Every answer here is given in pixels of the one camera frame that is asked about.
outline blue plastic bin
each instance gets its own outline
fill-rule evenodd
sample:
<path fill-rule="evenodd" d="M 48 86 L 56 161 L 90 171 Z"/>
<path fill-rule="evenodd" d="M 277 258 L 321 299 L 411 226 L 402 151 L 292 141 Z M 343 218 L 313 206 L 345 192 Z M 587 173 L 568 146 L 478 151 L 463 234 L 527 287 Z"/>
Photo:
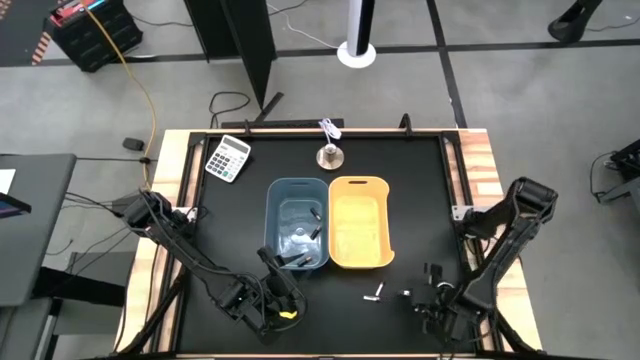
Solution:
<path fill-rule="evenodd" d="M 282 257 L 304 256 L 284 266 L 288 270 L 311 270 L 329 259 L 329 187 L 320 179 L 282 178 L 269 186 L 265 222 L 265 245 Z M 318 221 L 311 208 L 320 214 Z M 311 234 L 322 225 L 320 233 Z M 306 257 L 312 260 L 302 267 L 298 263 Z"/>

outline wooden table frame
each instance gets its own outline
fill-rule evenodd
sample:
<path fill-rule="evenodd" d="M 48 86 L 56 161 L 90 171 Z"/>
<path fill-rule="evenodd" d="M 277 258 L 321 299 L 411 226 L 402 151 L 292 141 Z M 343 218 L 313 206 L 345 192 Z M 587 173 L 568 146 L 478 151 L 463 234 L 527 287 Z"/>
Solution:
<path fill-rule="evenodd" d="M 320 131 L 319 129 L 256 129 L 252 130 L 252 133 L 283 134 Z M 403 132 L 405 130 L 348 128 L 342 129 L 342 131 Z M 485 129 L 414 129 L 413 131 L 446 132 L 450 135 L 445 137 L 449 139 L 445 147 L 448 167 L 451 174 L 451 185 L 454 189 L 455 203 L 457 205 L 473 204 L 476 206 L 492 206 L 502 200 L 502 187 L 493 159 L 489 136 Z M 182 205 L 190 207 L 194 205 L 196 200 L 196 187 L 200 169 L 199 166 L 195 164 L 201 163 L 203 146 L 202 144 L 189 146 L 192 133 L 242 134 L 244 130 L 167 130 L 165 132 L 152 189 L 165 196 L 173 206 Z M 191 163 L 194 164 L 194 166 L 185 167 L 188 155 L 193 157 Z M 183 191 L 182 199 L 179 201 L 178 196 L 181 192 L 181 187 L 185 187 L 183 181 L 187 182 L 186 191 Z M 475 267 L 475 257 L 470 252 L 467 255 L 472 267 Z M 140 239 L 127 288 L 127 306 L 124 310 L 126 311 L 126 322 L 124 329 L 122 329 L 124 333 L 122 334 L 120 347 L 117 350 L 126 347 L 138 331 L 142 329 L 147 317 L 151 315 L 158 304 L 163 281 L 169 280 L 169 278 L 173 281 L 177 276 L 180 264 L 175 262 L 173 268 L 169 269 L 168 259 L 169 257 L 164 248 L 158 248 L 158 246 L 149 239 Z M 498 285 L 498 307 L 513 329 L 518 332 L 525 342 L 533 348 L 541 348 L 522 264 L 519 260 L 516 260 Z M 167 310 L 162 326 L 154 340 L 153 345 L 157 351 L 163 352 L 171 350 L 176 310 L 177 304 L 174 300 Z M 485 322 L 481 328 L 483 333 L 486 332 L 488 324 Z M 151 348 L 150 343 L 145 346 L 145 351 L 149 351 Z M 505 343 L 504 346 L 509 350 L 508 344 Z M 493 348 L 493 342 L 490 337 L 484 339 L 484 348 Z M 415 354 L 415 356 L 427 355 L 434 354 Z M 214 356 L 214 354 L 199 354 L 193 356 L 211 357 Z"/>

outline black metal frame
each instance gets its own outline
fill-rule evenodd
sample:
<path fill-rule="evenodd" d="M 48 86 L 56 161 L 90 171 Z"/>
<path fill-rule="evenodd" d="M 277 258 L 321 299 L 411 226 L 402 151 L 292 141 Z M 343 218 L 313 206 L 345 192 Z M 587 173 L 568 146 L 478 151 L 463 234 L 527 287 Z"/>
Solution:
<path fill-rule="evenodd" d="M 449 190 L 449 202 L 450 205 L 458 205 L 456 204 L 456 200 L 455 200 L 455 189 L 453 187 L 453 180 L 451 178 L 451 169 L 449 167 L 449 161 L 447 158 L 447 149 L 446 149 L 446 141 L 449 141 L 454 149 L 454 155 L 456 158 L 456 162 L 458 165 L 458 173 L 460 176 L 460 183 L 462 185 L 462 196 L 465 199 L 465 203 L 467 203 L 468 205 L 473 205 L 473 201 L 471 198 L 471 188 L 469 185 L 469 180 L 467 177 L 467 173 L 466 173 L 466 168 L 464 165 L 464 158 L 462 155 L 462 147 L 460 144 L 460 136 L 458 131 L 456 130 L 437 130 L 437 131 L 421 131 L 421 132 L 414 132 L 411 126 L 411 119 L 409 118 L 408 114 L 404 114 L 404 116 L 402 117 L 402 120 L 400 122 L 400 128 L 404 128 L 405 131 L 404 132 L 398 132 L 398 131 L 393 131 L 393 132 L 344 132 L 343 133 L 343 138 L 361 138 L 361 137 L 368 137 L 368 138 L 389 138 L 389 137 L 397 137 L 397 138 L 402 138 L 402 137 L 436 137 L 438 139 L 438 142 L 440 144 L 440 151 L 442 154 L 442 166 L 445 172 L 445 176 L 446 176 L 446 183 L 447 183 L 447 187 Z M 189 150 L 187 152 L 186 155 L 186 159 L 185 159 L 185 165 L 184 165 L 184 169 L 183 169 L 183 176 L 182 176 L 182 182 L 180 184 L 180 190 L 178 192 L 178 201 L 179 204 L 180 203 L 184 203 L 184 198 L 186 196 L 186 192 L 187 189 L 189 187 L 189 175 L 192 171 L 192 167 L 193 167 L 193 154 L 194 154 L 194 150 L 195 150 L 195 146 L 197 146 L 198 144 L 200 144 L 201 141 L 204 141 L 204 144 L 202 145 L 202 155 L 200 158 L 200 168 L 198 170 L 198 178 L 196 180 L 196 190 L 195 190 L 195 201 L 194 201 L 194 205 L 193 207 L 198 207 L 199 204 L 201 203 L 201 197 L 202 197 L 202 193 L 204 190 L 204 165 L 206 163 L 207 160 L 207 155 L 209 153 L 209 149 L 210 149 L 210 144 L 212 142 L 212 140 L 215 139 L 221 139 L 222 136 L 224 134 L 223 133 L 207 133 L 207 132 L 193 132 L 190 134 L 189 137 Z M 321 132 L 300 132 L 300 133 L 263 133 L 263 132 L 251 132 L 250 129 L 245 129 L 244 133 L 234 133 L 233 134 L 235 137 L 238 137 L 239 139 L 242 138 L 247 138 L 247 137 L 254 137 L 254 138 L 324 138 L 323 133 Z M 467 253 L 466 253 L 466 248 L 464 246 L 463 243 L 457 242 L 457 246 L 458 246 L 458 254 L 459 254 L 459 259 L 460 259 L 460 266 L 462 267 L 463 270 L 465 269 L 470 269 L 470 264 L 469 261 L 467 259 Z M 476 240 L 473 243 L 474 246 L 474 252 L 476 254 L 476 257 L 480 256 L 482 257 L 482 246 L 480 244 L 479 240 Z M 169 257 L 168 262 L 171 262 L 173 264 L 174 259 L 173 257 Z M 171 273 L 173 270 L 173 265 L 169 268 L 169 272 Z M 165 288 L 166 284 L 165 281 L 163 279 L 163 284 L 162 287 Z M 171 334 L 171 341 L 169 344 L 169 351 L 171 353 L 175 353 L 177 351 L 176 346 L 177 346 L 177 342 L 179 337 L 181 336 L 182 333 L 182 328 L 183 328 L 183 323 L 184 323 L 184 316 L 183 316 L 183 304 L 186 301 L 186 297 L 187 296 L 187 292 L 183 291 L 180 294 L 178 294 L 177 296 L 177 306 L 176 306 L 176 313 L 173 319 L 173 331 Z M 492 341 L 493 341 L 493 346 L 494 349 L 498 350 L 498 351 L 502 351 L 503 350 L 503 345 L 502 345 L 502 340 L 501 337 L 497 334 L 497 326 L 496 324 L 493 323 L 492 319 L 488 320 L 490 322 L 490 327 L 492 329 Z M 481 333 L 480 329 L 473 329 L 473 334 L 471 334 L 474 337 L 479 336 Z M 159 330 L 156 330 L 156 334 L 155 336 L 159 335 Z M 481 348 L 476 348 L 476 351 L 482 351 L 483 349 Z M 156 347 L 152 347 L 151 351 L 153 352 L 157 352 L 158 348 L 157 348 L 157 343 L 156 343 Z"/>

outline metal cylinder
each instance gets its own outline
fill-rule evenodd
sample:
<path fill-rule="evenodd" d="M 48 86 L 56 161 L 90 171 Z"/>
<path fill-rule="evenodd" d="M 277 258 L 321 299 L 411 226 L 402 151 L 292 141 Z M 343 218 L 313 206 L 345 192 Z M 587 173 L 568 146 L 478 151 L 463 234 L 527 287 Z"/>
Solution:
<path fill-rule="evenodd" d="M 351 56 L 367 52 L 373 23 L 375 0 L 350 0 L 347 51 Z"/>

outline white cable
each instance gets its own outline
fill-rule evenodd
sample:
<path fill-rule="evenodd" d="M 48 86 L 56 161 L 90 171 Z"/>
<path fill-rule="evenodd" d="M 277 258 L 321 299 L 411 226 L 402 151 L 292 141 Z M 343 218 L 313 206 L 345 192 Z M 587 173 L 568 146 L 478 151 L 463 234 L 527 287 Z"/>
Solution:
<path fill-rule="evenodd" d="M 340 137 L 342 137 L 342 132 L 333 125 L 331 119 L 324 118 L 322 121 L 318 122 L 318 124 L 320 124 L 320 128 L 324 131 L 324 135 L 327 137 L 327 142 L 329 144 L 331 144 L 331 138 L 340 140 Z"/>
<path fill-rule="evenodd" d="M 273 9 L 275 11 L 280 11 L 280 9 L 278 9 L 277 7 L 275 7 L 275 6 L 273 6 L 273 5 L 269 4 L 269 3 L 267 3 L 267 6 L 269 6 L 271 9 Z M 311 36 L 311 35 L 307 34 L 306 32 L 304 32 L 302 30 L 295 29 L 293 26 L 291 26 L 291 22 L 290 22 L 290 19 L 289 19 L 289 14 L 287 14 L 286 12 L 283 11 L 283 12 L 279 12 L 278 14 L 282 14 L 287 18 L 287 27 L 289 28 L 289 30 L 297 32 L 298 34 L 302 34 L 302 35 L 308 37 L 309 39 L 315 40 L 315 41 L 319 42 L 320 44 L 322 44 L 322 45 L 324 45 L 326 47 L 329 47 L 329 48 L 332 48 L 332 49 L 339 49 L 340 48 L 339 46 L 329 45 L 326 42 L 318 39 L 317 37 Z"/>

